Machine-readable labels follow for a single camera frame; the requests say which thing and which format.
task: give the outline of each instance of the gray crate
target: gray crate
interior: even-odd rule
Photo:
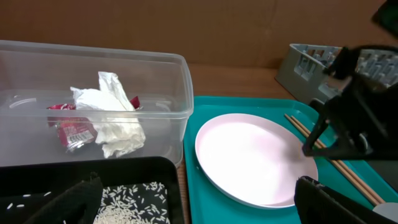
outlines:
[[[289,53],[275,79],[303,103],[308,104],[313,98],[325,102],[339,90],[328,86],[328,77],[322,74],[322,70],[333,63],[340,49],[290,44]],[[393,85],[398,82],[398,55],[384,50],[363,50],[358,59],[357,72],[386,86]]]

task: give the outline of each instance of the chopsticks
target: chopsticks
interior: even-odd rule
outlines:
[[[285,117],[295,126],[298,131],[300,131],[306,138],[311,134],[300,121],[298,121],[294,116],[289,117],[285,114]],[[315,146],[319,149],[326,148],[326,145],[319,139],[315,142]],[[361,178],[359,178],[354,171],[352,171],[343,161],[337,160],[330,162],[336,167],[338,171],[341,172],[353,185],[356,187],[374,206],[380,203],[385,203],[384,201],[368,184],[366,184]]]

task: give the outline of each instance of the white plate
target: white plate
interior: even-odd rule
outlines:
[[[315,161],[301,148],[290,131],[250,114],[215,117],[200,128],[195,141],[198,161],[215,187],[257,208],[291,207],[299,177],[318,180]]]

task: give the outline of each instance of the crumpled paper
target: crumpled paper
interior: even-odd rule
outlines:
[[[98,72],[98,76],[99,90],[70,87],[76,110],[135,111],[115,73]],[[95,143],[103,144],[105,158],[113,154],[120,157],[144,146],[146,137],[137,118],[87,118],[98,132]]]

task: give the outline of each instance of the red wrapper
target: red wrapper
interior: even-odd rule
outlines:
[[[141,104],[138,100],[138,96],[134,97],[132,100],[130,100],[130,103],[132,104],[132,106],[134,107],[134,109],[139,110],[141,107]]]
[[[73,104],[54,105],[50,110],[75,110]],[[49,126],[55,125],[61,144],[69,151],[82,147],[82,145],[93,142],[97,137],[93,125],[87,118],[48,117]]]

